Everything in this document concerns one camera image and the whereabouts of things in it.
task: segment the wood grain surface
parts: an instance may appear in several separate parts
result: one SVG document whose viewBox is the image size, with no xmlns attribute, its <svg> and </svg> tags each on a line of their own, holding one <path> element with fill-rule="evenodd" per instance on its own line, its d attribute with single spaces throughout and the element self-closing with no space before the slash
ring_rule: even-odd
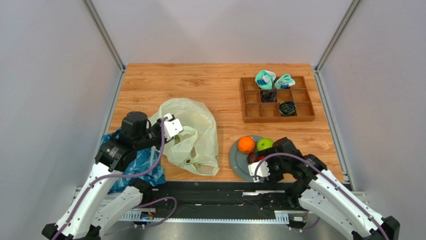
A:
<svg viewBox="0 0 426 240">
<path fill-rule="evenodd" d="M 243 123 L 240 78 L 254 77 L 260 70 L 272 71 L 277 76 L 304 76 L 315 120 Z M 338 180 L 344 180 L 309 64 L 129 64 L 109 132 L 120 127 L 128 112 L 141 111 L 151 116 L 162 103 L 172 98 L 190 98 L 203 102 L 211 111 L 217 123 L 220 170 L 216 176 L 198 176 L 169 163 L 163 156 L 161 164 L 167 181 L 243 181 L 232 170 L 228 154 L 234 142 L 247 135 L 258 135 L 274 141 L 288 137 L 302 154 L 317 156 Z M 294 179 L 286 174 L 284 181 Z"/>
</svg>

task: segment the wooden tray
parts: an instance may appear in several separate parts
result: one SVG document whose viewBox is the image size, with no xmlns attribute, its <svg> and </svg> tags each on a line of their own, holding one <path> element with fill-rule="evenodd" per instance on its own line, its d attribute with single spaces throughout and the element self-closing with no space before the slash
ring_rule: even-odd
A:
<svg viewBox="0 0 426 240">
<path fill-rule="evenodd" d="M 261 89 L 254 77 L 242 77 L 239 83 L 242 106 L 242 117 L 246 124 L 280 123 L 280 122 L 311 122 L 315 119 L 311 96 L 306 88 L 303 76 L 292 76 L 295 85 L 286 89 L 276 90 L 276 102 L 262 102 Z M 294 116 L 281 116 L 279 103 L 293 101 L 296 104 Z"/>
</svg>

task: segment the teal sock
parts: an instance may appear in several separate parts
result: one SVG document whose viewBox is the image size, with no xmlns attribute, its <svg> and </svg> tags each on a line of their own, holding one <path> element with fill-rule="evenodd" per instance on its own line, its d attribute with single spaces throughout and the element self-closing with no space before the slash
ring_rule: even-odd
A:
<svg viewBox="0 0 426 240">
<path fill-rule="evenodd" d="M 271 90 L 273 89 L 272 83 L 274 82 L 275 78 L 277 76 L 275 73 L 268 71 L 268 70 L 262 70 L 257 75 L 254 81 L 259 85 L 259 88 L 262 90 Z"/>
<path fill-rule="evenodd" d="M 290 74 L 284 74 L 275 82 L 275 89 L 286 89 L 295 85 L 296 82 L 290 76 Z"/>
</svg>

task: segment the gray plate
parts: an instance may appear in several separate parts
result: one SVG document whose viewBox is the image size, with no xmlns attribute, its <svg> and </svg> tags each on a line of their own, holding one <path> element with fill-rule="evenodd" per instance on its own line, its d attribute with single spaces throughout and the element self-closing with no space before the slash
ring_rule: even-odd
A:
<svg viewBox="0 0 426 240">
<path fill-rule="evenodd" d="M 261 136 L 249 136 L 254 139 L 255 145 L 258 145 L 258 142 L 263 139 Z M 231 164 L 232 169 L 234 172 L 242 179 L 246 180 L 247 182 L 253 183 L 253 177 L 250 176 L 249 173 L 249 164 L 247 163 L 247 156 L 248 154 L 242 153 L 238 150 L 238 141 L 239 139 L 234 142 L 234 144 L 231 147 L 231 150 L 229 151 L 229 162 Z"/>
</svg>

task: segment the light green plastic bag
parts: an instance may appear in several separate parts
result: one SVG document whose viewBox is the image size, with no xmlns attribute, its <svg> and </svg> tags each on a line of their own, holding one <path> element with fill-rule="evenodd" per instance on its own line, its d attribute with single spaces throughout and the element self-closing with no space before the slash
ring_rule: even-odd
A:
<svg viewBox="0 0 426 240">
<path fill-rule="evenodd" d="M 164 146 L 167 160 L 193 174 L 215 176 L 219 171 L 218 133 L 216 120 L 206 105 L 189 98 L 172 98 L 149 120 L 154 123 L 167 113 L 183 126 L 183 132 Z"/>
</svg>

